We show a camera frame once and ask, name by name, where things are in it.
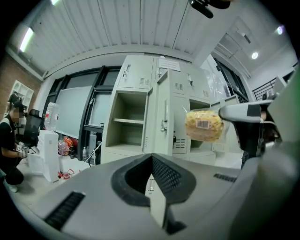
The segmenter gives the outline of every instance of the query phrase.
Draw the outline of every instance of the office chair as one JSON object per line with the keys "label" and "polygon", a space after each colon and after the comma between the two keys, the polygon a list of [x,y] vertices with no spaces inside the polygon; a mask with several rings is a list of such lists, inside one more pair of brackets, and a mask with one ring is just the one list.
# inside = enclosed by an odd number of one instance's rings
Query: office chair
{"label": "office chair", "polygon": [[39,128],[42,124],[42,120],[43,118],[39,116],[39,110],[30,110],[26,119],[24,136],[21,140],[25,146],[32,148],[38,145]]}

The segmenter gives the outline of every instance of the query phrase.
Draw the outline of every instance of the locker vent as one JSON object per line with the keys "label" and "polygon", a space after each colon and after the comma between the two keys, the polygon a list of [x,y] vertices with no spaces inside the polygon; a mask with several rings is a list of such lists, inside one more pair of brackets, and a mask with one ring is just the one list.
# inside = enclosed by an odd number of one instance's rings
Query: locker vent
{"label": "locker vent", "polygon": [[175,148],[185,148],[186,140],[184,138],[177,138],[175,143]]}
{"label": "locker vent", "polygon": [[203,90],[203,95],[208,98],[209,97],[208,91]]}
{"label": "locker vent", "polygon": [[140,84],[141,85],[149,85],[149,78],[141,78]]}
{"label": "locker vent", "polygon": [[148,146],[148,137],[145,137],[145,144],[144,144],[145,148],[147,148]]}
{"label": "locker vent", "polygon": [[66,199],[45,219],[45,222],[60,230],[67,222],[85,195],[72,192]]}
{"label": "locker vent", "polygon": [[182,85],[182,84],[175,83],[175,88],[176,88],[177,90],[183,91],[183,85]]}

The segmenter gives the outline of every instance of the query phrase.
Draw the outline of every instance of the snack bag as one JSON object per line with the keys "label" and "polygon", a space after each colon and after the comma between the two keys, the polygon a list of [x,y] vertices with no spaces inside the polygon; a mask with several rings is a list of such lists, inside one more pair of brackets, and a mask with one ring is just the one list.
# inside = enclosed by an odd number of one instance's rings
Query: snack bag
{"label": "snack bag", "polygon": [[186,114],[186,134],[193,140],[214,142],[224,135],[224,122],[214,110],[195,109]]}

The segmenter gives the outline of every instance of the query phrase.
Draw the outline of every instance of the ceiling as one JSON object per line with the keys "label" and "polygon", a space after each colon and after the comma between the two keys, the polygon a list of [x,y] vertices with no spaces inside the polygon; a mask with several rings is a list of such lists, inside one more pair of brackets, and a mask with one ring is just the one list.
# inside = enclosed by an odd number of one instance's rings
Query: ceiling
{"label": "ceiling", "polygon": [[219,19],[237,12],[237,5],[226,10],[210,7],[215,17],[208,19],[188,0],[59,0],[55,6],[44,0],[38,14],[31,13],[29,24],[15,31],[10,44],[19,49],[30,26],[34,35],[21,54],[41,72],[83,56],[116,52],[149,52],[193,61],[208,47],[210,32],[219,32]]}
{"label": "ceiling", "polygon": [[[55,6],[44,0],[20,24],[10,45],[19,49],[30,26],[34,35],[19,54],[40,73],[120,52],[155,53],[201,65],[199,56],[206,59],[214,51],[250,78],[289,43],[286,34],[275,33],[280,24],[254,0],[210,10],[212,19],[188,0],[59,0]],[[256,60],[253,52],[259,53]]]}
{"label": "ceiling", "polygon": [[[214,52],[250,78],[263,63],[272,59],[286,45],[290,45],[289,37],[285,32],[282,35],[276,33],[280,25],[261,4],[249,1]],[[255,60],[252,59],[254,52],[258,52],[258,58]]]}

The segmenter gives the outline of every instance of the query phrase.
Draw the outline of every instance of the small bottle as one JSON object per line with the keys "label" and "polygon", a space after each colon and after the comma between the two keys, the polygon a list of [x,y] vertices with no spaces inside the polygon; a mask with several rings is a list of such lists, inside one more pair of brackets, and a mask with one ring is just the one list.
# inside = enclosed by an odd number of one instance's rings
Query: small bottle
{"label": "small bottle", "polygon": [[86,157],[88,158],[90,156],[90,147],[86,147]]}
{"label": "small bottle", "polygon": [[83,159],[83,161],[86,160],[86,149],[85,149],[85,147],[83,147],[83,150],[82,150],[82,159]]}
{"label": "small bottle", "polygon": [[74,158],[74,147],[73,146],[70,147],[70,158],[71,159]]}

